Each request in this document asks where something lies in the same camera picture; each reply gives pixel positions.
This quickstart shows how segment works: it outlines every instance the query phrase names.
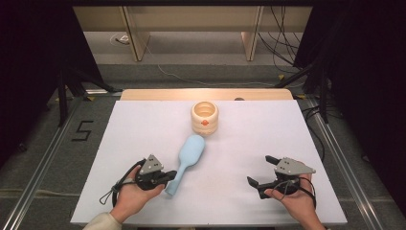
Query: light blue brush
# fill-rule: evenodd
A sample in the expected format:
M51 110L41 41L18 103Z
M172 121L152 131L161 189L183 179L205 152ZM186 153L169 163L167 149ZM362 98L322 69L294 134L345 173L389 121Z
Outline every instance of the light blue brush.
M165 192L167 192L167 194L172 196L176 194L176 190L179 186L185 169L197 163L200 155L203 152L204 146L204 139L199 135L192 135L186 140L185 144L179 152L179 170L176 174L176 177L169 183L169 185L165 189Z

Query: black strap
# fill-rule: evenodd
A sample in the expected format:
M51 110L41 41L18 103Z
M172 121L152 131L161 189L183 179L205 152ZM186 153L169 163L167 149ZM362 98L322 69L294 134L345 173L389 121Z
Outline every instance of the black strap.
M137 167L137 166L139 166L139 165L143 166L144 163L146 163L146 159L141 160L141 161L137 162L135 165L133 165L133 166L125 173L125 175L124 175L113 187L111 187L111 190L110 190L107 194L105 194L104 196L102 196L102 197L99 199L99 202L100 202L102 205L104 205L104 204L107 202L107 199L108 199L111 195L113 195L113 196L112 196L112 202L113 202L113 207L115 207L115 206L116 206L116 203L117 203L117 196L118 196L118 193L119 193L120 189L123 187L123 185L126 185L126 184L135 184L135 182L124 183L125 179L128 177L129 173L131 173L131 171L133 171L133 170L135 169L135 167Z
M313 183L311 183L311 181L310 181L309 179L304 178L304 177L299 177L299 179L307 180L307 181L310 183L310 185L311 185L311 188L312 188L312 190L313 190L313 193L311 193L311 192L309 192L308 190L302 188L301 186L297 186L296 184L293 184L293 186L295 186L298 190L301 190L301 191L303 191L305 194L307 194L308 196L310 196L310 197L313 199L314 208L316 208L316 206L317 206L316 190L314 189Z

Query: gray carpet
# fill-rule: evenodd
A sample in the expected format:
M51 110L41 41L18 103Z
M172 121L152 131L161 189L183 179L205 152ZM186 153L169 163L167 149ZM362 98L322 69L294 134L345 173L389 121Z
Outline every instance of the gray carpet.
M278 83L278 71L272 66L228 66L228 65L162 65L165 72L182 78L163 74L156 65L101 65L100 70L106 83L116 88L184 88L184 87L265 87L263 84L234 83L263 82ZM215 85L205 85L195 81L204 81ZM87 88L95 86L86 83ZM300 87L291 88L294 94L300 94ZM58 106L56 95L50 99L49 111L44 111L30 137L26 140L28 150L16 152L0 171L0 223L4 223L7 214L19 198L19 190L25 188L43 153L51 143L58 124ZM79 194L86 181L94 157L97 153L105 127L107 126L114 102L119 97L96 97L93 101L82 101L72 118L59 151L48 169L40 190L52 191L57 195L38 194L31 204L19 229L80 229L70 223ZM301 108L307 108L307 100L298 101ZM329 110L329 125L334 132L346 157L350 161L363 189L371 200L384 229L406 229L405 217L401 215L390 195L382 186L378 176L368 162L361 159L362 150L350 131L345 119L337 118L340 112L332 107ZM87 141L73 141L84 138L85 133L77 133L82 121L82 129L91 130ZM321 136L320 129L310 119L310 125ZM321 144L313 136L316 148L321 152ZM349 223L333 226L333 229L367 229L361 213L354 202L348 186L337 167L327 144L324 165L335 193L347 214ZM282 230L302 229L299 226L278 227Z

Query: tape mark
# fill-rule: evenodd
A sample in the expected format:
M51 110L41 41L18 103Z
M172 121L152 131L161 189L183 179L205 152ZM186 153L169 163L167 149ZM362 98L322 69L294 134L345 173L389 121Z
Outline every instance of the tape mark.
M86 137L85 137L85 138L81 138L81 139L79 139L79 138L72 139L73 142L87 141L87 138L89 138L89 135L90 135L90 133L92 132L92 130L81 130L81 126L82 126L84 123L93 123L93 121L81 121L81 122L80 122L79 127L78 127L78 129L77 129L77 133L86 133Z

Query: sleeve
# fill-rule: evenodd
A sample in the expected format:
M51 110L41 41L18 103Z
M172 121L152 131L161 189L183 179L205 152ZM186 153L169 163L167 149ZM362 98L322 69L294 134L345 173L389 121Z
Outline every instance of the sleeve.
M118 223L109 213L98 214L83 230L121 230L122 225Z

